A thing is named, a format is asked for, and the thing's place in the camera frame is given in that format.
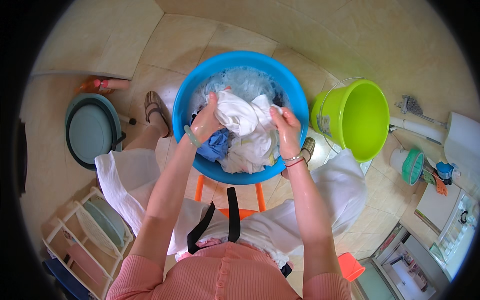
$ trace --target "pink bottle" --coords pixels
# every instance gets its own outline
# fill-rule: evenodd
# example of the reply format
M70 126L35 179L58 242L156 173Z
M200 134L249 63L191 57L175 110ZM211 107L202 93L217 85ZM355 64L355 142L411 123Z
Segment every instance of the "pink bottle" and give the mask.
M109 89L122 89L126 90L130 87L130 81L123 79L108 79L100 81L99 79L94 80L95 86L101 86L103 88Z

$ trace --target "hand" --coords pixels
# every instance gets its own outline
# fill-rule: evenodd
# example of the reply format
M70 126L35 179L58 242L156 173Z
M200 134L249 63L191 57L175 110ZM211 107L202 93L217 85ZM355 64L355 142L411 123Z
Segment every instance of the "hand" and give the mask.
M280 136L280 155L289 159L300 153L300 122L290 109L282 108L282 111L280 115L275 108L270 108L270 115Z
M208 140L215 131L224 128L214 115L217 101L218 99L215 93L210 92L210 94L208 94L208 105L198 113L190 127L197 140L202 144Z

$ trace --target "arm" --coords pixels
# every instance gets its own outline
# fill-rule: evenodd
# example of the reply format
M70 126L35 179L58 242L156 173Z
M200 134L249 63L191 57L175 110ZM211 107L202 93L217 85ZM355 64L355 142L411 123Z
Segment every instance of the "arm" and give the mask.
M209 104L197 115L191 126L193 134L201 143L221 127L214 116L216 102L215 94L210 93ZM173 158L167 163L152 190L142 227L130 251L130 255L154 261L162 270L196 151L196 146L184 134Z
M280 154L284 158L290 158L300 153L297 139L300 122L288 108L282 108L282 110L283 116L275 109L270 109L270 113L280 134ZM304 245L303 282L306 283L309 279L323 273L341 275L327 207L305 161L295 164L296 162L289 162L287 166L290 166L288 177L293 191L297 224Z

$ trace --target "red string bracelet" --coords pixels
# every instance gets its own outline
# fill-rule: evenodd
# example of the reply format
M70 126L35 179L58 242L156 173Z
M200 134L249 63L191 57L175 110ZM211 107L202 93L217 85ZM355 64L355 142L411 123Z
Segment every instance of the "red string bracelet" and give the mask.
M304 159L303 157L302 157L301 160L297 161L296 163L294 163L294 164L292 164L292 165L290 165L290 166L286 166L286 167L289 168L289 167L291 167L291 166L296 165L297 163L301 163L302 161L305 161L305 159Z

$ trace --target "woman's left hand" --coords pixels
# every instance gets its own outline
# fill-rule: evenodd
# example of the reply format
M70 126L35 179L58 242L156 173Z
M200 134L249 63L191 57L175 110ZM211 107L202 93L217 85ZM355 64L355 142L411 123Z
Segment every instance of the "woman's left hand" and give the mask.
M216 94L210 92L208 95L208 105L198 113L191 125L193 134L202 144L208 140L215 131L224 128L214 114L217 101Z

